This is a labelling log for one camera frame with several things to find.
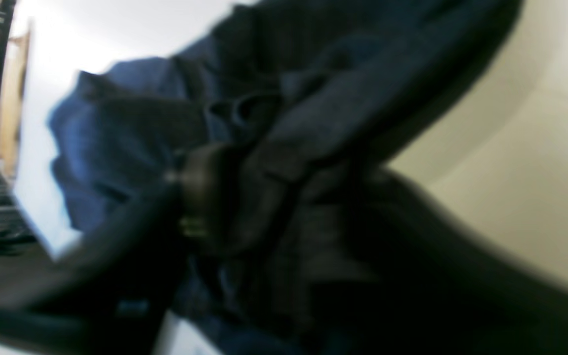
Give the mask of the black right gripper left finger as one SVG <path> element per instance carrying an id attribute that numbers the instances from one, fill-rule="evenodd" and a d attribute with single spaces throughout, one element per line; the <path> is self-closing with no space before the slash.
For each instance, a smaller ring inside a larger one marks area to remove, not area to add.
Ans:
<path id="1" fill-rule="evenodd" d="M 167 173 L 52 260 L 0 271 L 0 344 L 41 355 L 148 355 L 192 252 L 224 238 L 235 148 L 178 154 Z"/>

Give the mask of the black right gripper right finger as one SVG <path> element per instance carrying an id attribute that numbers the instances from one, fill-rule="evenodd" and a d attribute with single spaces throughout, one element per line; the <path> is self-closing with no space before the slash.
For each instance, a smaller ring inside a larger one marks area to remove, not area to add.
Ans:
<path id="1" fill-rule="evenodd" d="M 568 291 L 469 240 L 405 178 L 314 174 L 314 319 L 343 355 L 568 355 Z"/>

